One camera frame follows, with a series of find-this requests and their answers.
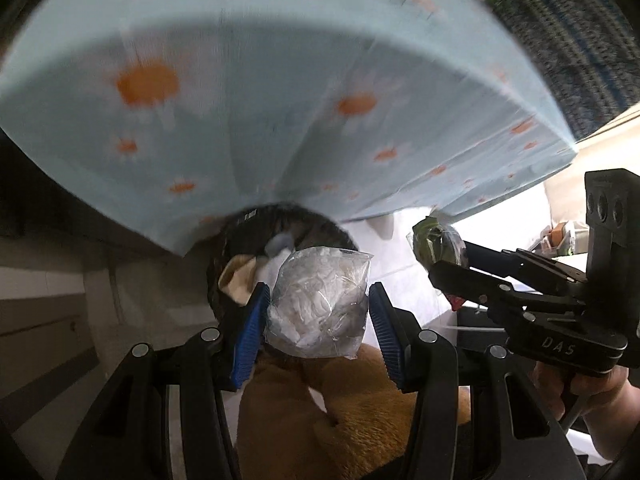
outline floor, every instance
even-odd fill
[[[428,212],[424,208],[405,209],[396,212],[392,219],[348,222],[343,228],[361,251],[374,255],[369,283],[382,282],[394,306],[412,311],[422,326],[430,325],[455,339],[455,332],[446,329],[453,322],[449,304],[431,286],[406,239],[411,227]],[[543,186],[536,186],[459,222],[456,228],[466,240],[494,249],[515,249],[528,247],[549,221]],[[86,277],[90,322],[105,373],[115,370],[138,342],[151,343],[156,349],[176,346],[200,329],[215,324],[206,299],[208,259],[202,247],[196,247],[185,258],[121,257],[116,258],[109,276],[100,274],[106,270],[96,270],[95,276]],[[111,297],[105,290],[109,285]],[[106,314],[107,309],[113,312]],[[370,321],[364,341],[378,345]],[[225,394],[233,439],[240,396],[240,393]]]

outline white tissue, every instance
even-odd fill
[[[372,256],[311,247],[280,267],[267,316],[267,342],[298,357],[355,357],[367,318]]]
[[[269,285],[269,289],[273,290],[278,281],[278,273],[280,267],[286,261],[291,254],[291,249],[284,248],[277,256],[274,256],[271,260],[261,262],[258,268],[255,270],[255,284],[263,282],[265,285]]]

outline light blue fabric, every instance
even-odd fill
[[[284,200],[459,216],[575,155],[476,0],[46,0],[4,61],[0,126],[176,253],[212,218]]]

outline human hand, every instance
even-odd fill
[[[622,366],[616,366],[602,378],[577,374],[571,381],[571,393],[577,396],[589,396],[581,415],[614,405],[628,384],[628,375],[629,370]],[[531,373],[531,380],[553,416],[556,420],[560,420],[565,412],[561,399],[564,390],[562,370],[552,365],[537,363]]]

